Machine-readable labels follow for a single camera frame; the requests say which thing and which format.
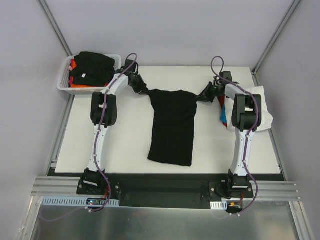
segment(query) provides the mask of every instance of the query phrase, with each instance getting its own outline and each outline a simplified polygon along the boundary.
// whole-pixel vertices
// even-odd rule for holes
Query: white wall
[[[71,51],[144,66],[253,68],[292,0],[47,0]]]
[[[304,0],[258,72],[288,179],[299,185],[315,239],[320,239],[319,12],[319,0]]]
[[[0,239],[10,240],[66,106],[56,89],[66,56],[35,0],[2,2],[0,32]]]

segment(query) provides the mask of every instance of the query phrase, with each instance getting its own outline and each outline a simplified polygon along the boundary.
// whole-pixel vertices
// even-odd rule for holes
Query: blue cloth
[[[225,108],[225,105],[223,105],[220,120],[221,120],[221,122],[223,122],[224,124],[227,124],[227,116],[226,116],[226,108]]]

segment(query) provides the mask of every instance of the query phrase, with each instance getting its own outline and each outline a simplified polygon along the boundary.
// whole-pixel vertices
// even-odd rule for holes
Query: cable
[[[99,125],[98,125],[98,131],[97,131],[97,134],[96,134],[96,137],[95,137],[95,141],[94,141],[94,146],[93,146],[93,157],[94,157],[94,164],[95,164],[96,168],[98,169],[99,173],[103,176],[104,180],[106,181],[106,183],[107,183],[107,185],[108,185],[108,187],[109,187],[109,194],[108,194],[108,199],[107,199],[107,201],[105,201],[105,203],[104,203],[101,207],[99,207],[99,208],[97,208],[97,209],[91,209],[91,212],[99,212],[100,210],[102,210],[102,209],[108,204],[108,202],[109,202],[110,199],[111,199],[111,194],[112,194],[112,193],[111,193],[111,185],[110,185],[110,182],[109,182],[108,178],[106,177],[106,175],[101,171],[101,169],[100,169],[100,167],[99,167],[99,165],[98,165],[98,161],[97,161],[97,143],[98,143],[99,134],[100,134],[100,132],[101,132],[101,124],[102,124],[102,122],[103,122],[103,120],[104,120],[105,112],[106,112],[106,109],[107,109],[107,98],[108,98],[107,96],[108,96],[108,92],[110,91],[111,87],[119,80],[119,78],[121,78],[121,76],[122,76],[123,74],[125,74],[125,73],[136,63],[137,58],[138,58],[138,55],[137,55],[136,53],[131,53],[131,54],[129,54],[129,55],[126,57],[125,60],[127,60],[127,59],[128,59],[129,57],[131,57],[132,55],[135,56],[135,59],[133,60],[133,62],[132,62],[125,70],[123,70],[123,72],[120,73],[120,75],[119,75],[116,79],[114,79],[114,80],[112,80],[112,81],[110,82],[110,84],[107,86],[107,89],[106,89],[106,91],[105,91],[105,93],[104,93],[102,115],[101,115],[101,119],[100,119],[100,122],[99,122]]]
[[[244,153],[243,153],[243,160],[242,162],[244,163],[244,169],[246,171],[246,173],[249,175],[249,177],[252,179],[252,181],[254,182],[255,184],[255,194],[254,194],[254,197],[252,199],[252,201],[249,203],[249,205],[244,208],[241,212],[245,211],[246,209],[248,209],[250,206],[252,206],[252,204],[254,204],[255,200],[257,199],[257,196],[258,196],[258,183],[256,181],[256,179],[251,175],[251,173],[249,172],[249,169],[247,168],[247,161],[246,161],[246,157],[247,157],[247,148],[248,148],[248,143],[249,143],[249,134],[251,133],[251,131],[258,125],[258,121],[259,121],[259,108],[258,108],[258,103],[257,103],[257,100],[256,98],[254,97],[254,95],[251,93],[251,92],[248,92],[246,90],[244,90],[241,86],[239,86],[238,84],[235,84],[234,82],[232,81],[229,81],[223,77],[221,77],[220,75],[218,75],[215,70],[214,70],[214,67],[213,67],[213,63],[214,63],[214,60],[215,59],[221,59],[222,61],[222,67],[221,67],[221,70],[220,72],[223,71],[224,69],[224,66],[225,66],[225,61],[224,59],[221,57],[221,56],[215,56],[214,58],[212,58],[211,60],[211,70],[212,72],[217,76],[219,77],[220,79],[222,79],[223,81],[227,82],[228,84],[231,84],[235,87],[237,87],[238,89],[240,89],[242,92],[244,92],[245,94],[248,94],[251,98],[252,98],[252,101],[254,103],[254,109],[255,109],[255,121],[254,121],[254,124],[252,125],[252,127],[249,129],[249,131],[247,132],[247,137],[245,138],[245,143],[244,143]]]

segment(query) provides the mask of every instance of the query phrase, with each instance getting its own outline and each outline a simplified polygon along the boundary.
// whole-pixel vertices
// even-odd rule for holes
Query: plastic basket
[[[105,56],[115,60],[115,63],[114,63],[115,70],[121,68],[122,66],[121,56],[115,55],[115,54],[105,54]],[[63,65],[60,68],[56,87],[59,90],[66,91],[71,95],[91,95],[93,92],[100,92],[102,89],[104,89],[105,87],[79,87],[79,88],[69,87],[69,66],[70,66],[71,60],[74,58],[75,56],[69,56],[64,60]]]

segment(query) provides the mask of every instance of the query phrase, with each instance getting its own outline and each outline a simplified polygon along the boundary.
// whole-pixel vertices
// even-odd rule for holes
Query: table
[[[225,67],[243,88],[254,87],[248,67]],[[200,94],[213,79],[210,67],[141,66],[139,72],[150,90],[184,90]],[[90,119],[91,96],[76,95],[56,165],[56,173],[83,173],[94,140]],[[147,159],[151,146],[154,110],[147,95],[127,87],[117,96],[118,117],[110,133],[105,156],[106,173],[122,174],[226,174],[235,148],[235,133],[220,122],[218,100],[197,103],[194,118],[192,166],[162,164]],[[268,131],[252,141],[249,170],[253,174],[280,174]]]

